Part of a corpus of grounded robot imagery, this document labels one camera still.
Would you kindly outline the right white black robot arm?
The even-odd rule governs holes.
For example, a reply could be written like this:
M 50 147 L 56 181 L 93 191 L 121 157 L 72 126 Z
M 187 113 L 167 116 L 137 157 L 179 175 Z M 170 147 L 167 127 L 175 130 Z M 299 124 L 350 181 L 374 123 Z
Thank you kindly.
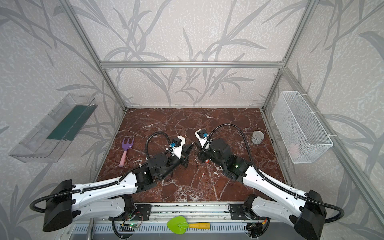
M 294 189 L 263 172 L 258 172 L 250 162 L 232 153 L 224 139 L 216 139 L 203 149 L 206 141 L 199 140 L 198 158 L 201 162 L 207 160 L 222 168 L 223 174 L 229 179 L 238 181 L 245 186 L 254 188 L 268 197 L 249 197 L 244 203 L 249 217 L 266 217 L 278 220 L 295 229 L 306 240 L 319 240 L 323 231 L 327 212 L 325 207 L 315 205 L 313 200 L 321 200 L 321 196 L 309 192 L 309 201 L 299 197 L 306 193 Z

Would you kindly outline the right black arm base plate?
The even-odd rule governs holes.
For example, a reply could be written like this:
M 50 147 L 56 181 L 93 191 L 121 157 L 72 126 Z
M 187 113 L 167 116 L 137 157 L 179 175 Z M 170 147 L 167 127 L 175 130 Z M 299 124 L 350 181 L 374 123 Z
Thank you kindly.
M 231 220 L 254 220 L 256 218 L 256 214 L 245 208 L 243 204 L 229 204 L 228 210 Z

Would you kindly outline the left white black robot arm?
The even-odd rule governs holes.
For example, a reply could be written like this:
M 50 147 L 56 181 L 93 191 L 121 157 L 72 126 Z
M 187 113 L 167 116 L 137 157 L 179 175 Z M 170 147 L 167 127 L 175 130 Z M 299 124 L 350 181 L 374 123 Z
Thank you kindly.
M 135 215 L 137 207 L 133 194 L 148 191 L 170 175 L 175 168 L 188 166 L 193 144 L 172 143 L 170 156 L 156 154 L 147 163 L 127 174 L 101 182 L 76 184 L 61 182 L 47 199 L 44 213 L 44 232 L 60 230 L 74 221 L 107 217 L 109 220 L 127 220 Z

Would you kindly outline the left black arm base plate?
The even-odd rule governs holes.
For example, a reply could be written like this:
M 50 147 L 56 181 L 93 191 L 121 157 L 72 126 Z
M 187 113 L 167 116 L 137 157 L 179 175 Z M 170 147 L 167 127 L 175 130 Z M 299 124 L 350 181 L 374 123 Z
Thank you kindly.
M 148 221 L 150 219 L 150 214 L 152 210 L 152 205 L 150 204 L 140 204 L 136 205 L 136 210 L 128 215 L 127 221 Z

